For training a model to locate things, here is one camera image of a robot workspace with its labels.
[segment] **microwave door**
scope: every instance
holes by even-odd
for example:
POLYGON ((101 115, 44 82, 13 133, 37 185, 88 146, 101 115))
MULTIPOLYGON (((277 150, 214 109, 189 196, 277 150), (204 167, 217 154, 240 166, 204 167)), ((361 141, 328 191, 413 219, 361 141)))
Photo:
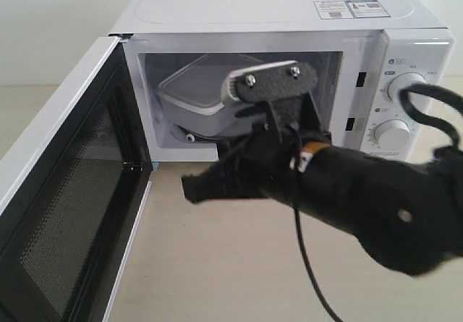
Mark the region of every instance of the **microwave door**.
POLYGON ((0 320, 101 321, 151 159, 119 39, 99 38, 0 161, 0 320))

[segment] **white wall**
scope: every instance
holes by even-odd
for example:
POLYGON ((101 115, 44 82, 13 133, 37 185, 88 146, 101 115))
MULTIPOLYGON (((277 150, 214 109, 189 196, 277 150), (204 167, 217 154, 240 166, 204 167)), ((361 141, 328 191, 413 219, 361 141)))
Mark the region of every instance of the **white wall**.
MULTIPOLYGON (((129 0, 0 0, 0 85, 58 84, 129 0)), ((463 0, 421 0, 463 41, 463 0)), ((448 70, 463 75, 463 43, 448 70)))

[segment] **timer knob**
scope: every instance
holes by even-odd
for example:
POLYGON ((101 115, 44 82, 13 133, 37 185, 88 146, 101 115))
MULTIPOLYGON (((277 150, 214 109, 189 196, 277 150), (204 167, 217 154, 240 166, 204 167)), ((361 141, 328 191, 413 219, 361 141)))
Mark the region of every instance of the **timer knob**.
POLYGON ((378 125, 373 136, 381 148, 398 150, 408 143, 411 134, 407 123, 399 119, 392 119, 378 125))
POLYGON ((413 85, 415 83, 425 85, 426 80, 422 75, 417 74, 416 72, 408 72, 406 74, 394 78, 388 87, 388 97, 392 101, 396 101, 399 91, 401 89, 404 89, 405 87, 408 87, 409 85, 413 85))

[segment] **robotic arm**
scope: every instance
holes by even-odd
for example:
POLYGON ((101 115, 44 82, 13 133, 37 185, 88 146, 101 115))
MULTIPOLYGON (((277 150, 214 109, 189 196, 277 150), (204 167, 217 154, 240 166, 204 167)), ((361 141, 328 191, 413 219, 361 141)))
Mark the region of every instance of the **robotic arm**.
POLYGON ((271 198, 355 236, 382 266, 410 276, 463 256, 463 153, 458 132, 419 112, 418 93, 463 114, 463 99, 437 86, 413 85, 400 93, 404 110, 452 139, 427 164, 389 161, 331 144, 311 98, 311 66, 267 64, 232 73, 224 103, 247 103, 237 116, 256 116, 248 135, 224 142, 221 157, 198 176, 182 178, 192 203, 271 198))

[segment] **microwave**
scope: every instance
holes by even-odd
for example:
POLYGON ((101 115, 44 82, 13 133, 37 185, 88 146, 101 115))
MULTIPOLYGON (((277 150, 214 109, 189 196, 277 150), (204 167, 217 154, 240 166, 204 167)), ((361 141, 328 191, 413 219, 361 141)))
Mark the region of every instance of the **microwave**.
POLYGON ((0 321, 108 320, 153 167, 250 129, 231 71, 308 63, 335 145, 407 159, 397 93, 439 83, 453 45, 418 0, 132 0, 0 161, 0 321))

